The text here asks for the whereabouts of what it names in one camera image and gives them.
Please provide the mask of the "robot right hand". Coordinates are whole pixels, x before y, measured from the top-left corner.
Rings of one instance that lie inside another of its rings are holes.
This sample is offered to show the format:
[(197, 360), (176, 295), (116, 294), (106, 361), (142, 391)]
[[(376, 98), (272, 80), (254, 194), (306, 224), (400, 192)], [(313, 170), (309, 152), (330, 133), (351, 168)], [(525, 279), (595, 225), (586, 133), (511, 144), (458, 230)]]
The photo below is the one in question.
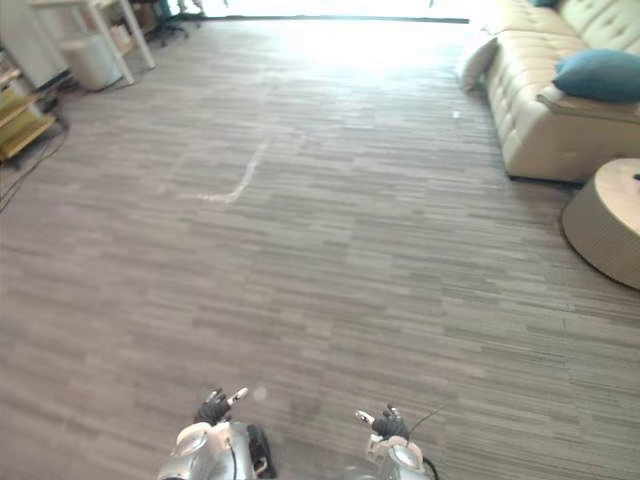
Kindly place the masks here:
[(374, 417), (364, 410), (355, 410), (354, 416), (363, 424), (368, 425), (383, 440), (394, 436), (404, 440), (409, 439), (409, 429), (404, 418), (400, 415), (398, 409), (390, 403), (386, 405), (382, 414), (378, 417)]

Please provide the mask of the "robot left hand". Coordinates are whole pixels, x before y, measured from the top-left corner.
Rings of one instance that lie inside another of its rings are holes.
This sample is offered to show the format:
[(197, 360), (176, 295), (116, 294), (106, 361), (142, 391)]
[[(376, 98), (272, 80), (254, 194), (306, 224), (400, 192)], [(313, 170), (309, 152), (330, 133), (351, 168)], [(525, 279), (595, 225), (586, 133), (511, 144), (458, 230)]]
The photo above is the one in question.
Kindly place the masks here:
[(207, 423), (216, 425), (224, 420), (232, 407), (249, 393), (247, 387), (242, 387), (228, 396), (222, 388), (214, 389), (206, 400), (200, 405), (194, 416), (195, 423)]

